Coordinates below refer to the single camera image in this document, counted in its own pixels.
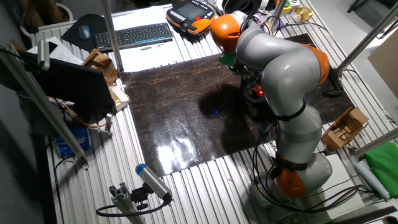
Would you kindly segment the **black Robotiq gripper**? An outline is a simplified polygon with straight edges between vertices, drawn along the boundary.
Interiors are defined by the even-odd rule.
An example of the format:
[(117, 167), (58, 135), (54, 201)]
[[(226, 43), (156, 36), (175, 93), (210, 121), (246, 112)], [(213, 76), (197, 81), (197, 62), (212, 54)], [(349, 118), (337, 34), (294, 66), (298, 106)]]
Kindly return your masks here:
[(237, 75), (249, 75), (249, 71), (247, 70), (246, 66), (240, 62), (236, 62), (234, 64), (233, 71)]

